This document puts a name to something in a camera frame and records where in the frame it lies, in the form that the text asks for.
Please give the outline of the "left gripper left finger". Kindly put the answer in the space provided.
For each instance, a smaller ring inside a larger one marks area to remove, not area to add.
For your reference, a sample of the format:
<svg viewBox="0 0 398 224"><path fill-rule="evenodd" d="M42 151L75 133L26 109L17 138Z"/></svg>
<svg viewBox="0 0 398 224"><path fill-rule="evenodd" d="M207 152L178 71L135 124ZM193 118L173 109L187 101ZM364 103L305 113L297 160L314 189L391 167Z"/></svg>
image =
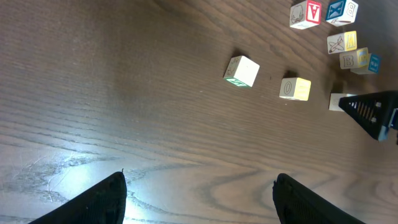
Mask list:
<svg viewBox="0 0 398 224"><path fill-rule="evenodd" d="M115 172L30 224L122 224L126 198L124 174Z"/></svg>

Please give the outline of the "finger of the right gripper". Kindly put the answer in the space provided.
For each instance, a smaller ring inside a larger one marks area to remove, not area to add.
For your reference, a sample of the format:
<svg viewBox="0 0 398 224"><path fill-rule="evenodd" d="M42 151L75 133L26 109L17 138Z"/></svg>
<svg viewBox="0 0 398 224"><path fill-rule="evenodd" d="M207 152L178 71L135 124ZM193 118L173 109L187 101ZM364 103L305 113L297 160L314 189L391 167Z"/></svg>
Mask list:
<svg viewBox="0 0 398 224"><path fill-rule="evenodd" d="M397 130L397 90L342 97L338 106L377 141Z"/></svg>

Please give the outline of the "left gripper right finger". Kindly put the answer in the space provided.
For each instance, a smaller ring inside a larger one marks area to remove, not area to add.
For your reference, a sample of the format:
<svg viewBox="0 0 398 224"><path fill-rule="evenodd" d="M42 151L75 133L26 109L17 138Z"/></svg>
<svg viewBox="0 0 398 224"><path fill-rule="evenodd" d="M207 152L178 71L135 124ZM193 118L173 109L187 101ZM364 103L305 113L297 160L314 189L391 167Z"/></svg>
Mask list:
<svg viewBox="0 0 398 224"><path fill-rule="evenodd" d="M274 181L272 199L281 224L364 224L285 173Z"/></svg>

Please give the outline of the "white ladybug block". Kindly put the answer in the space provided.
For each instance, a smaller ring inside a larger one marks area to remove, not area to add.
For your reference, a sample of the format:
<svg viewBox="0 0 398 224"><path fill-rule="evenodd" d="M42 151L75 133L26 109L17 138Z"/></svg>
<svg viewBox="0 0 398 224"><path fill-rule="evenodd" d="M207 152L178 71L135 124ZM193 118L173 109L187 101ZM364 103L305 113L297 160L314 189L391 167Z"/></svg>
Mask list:
<svg viewBox="0 0 398 224"><path fill-rule="evenodd" d="M328 109L330 111L343 111L339 107L340 99L344 98L344 97L351 97L351 96L354 96L354 95L353 94L349 94L349 93L331 93L330 94L330 102L329 102Z"/></svg>

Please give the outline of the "yellow block letter O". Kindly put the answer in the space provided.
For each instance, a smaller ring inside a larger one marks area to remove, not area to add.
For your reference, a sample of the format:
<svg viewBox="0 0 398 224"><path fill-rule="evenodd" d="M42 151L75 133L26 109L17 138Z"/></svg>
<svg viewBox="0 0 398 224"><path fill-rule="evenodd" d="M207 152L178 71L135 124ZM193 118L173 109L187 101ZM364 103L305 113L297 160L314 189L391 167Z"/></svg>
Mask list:
<svg viewBox="0 0 398 224"><path fill-rule="evenodd" d="M283 78L280 86L280 98L307 101L310 94L311 81L303 78Z"/></svg>

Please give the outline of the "white block green side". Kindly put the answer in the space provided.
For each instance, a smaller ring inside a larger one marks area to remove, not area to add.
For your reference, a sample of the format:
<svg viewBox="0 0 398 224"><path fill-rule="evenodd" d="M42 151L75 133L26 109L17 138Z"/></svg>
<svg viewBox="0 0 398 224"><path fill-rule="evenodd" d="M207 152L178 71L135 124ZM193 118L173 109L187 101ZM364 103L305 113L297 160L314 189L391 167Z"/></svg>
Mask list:
<svg viewBox="0 0 398 224"><path fill-rule="evenodd" d="M244 55L231 58L224 79L238 87L251 88L260 66Z"/></svg>

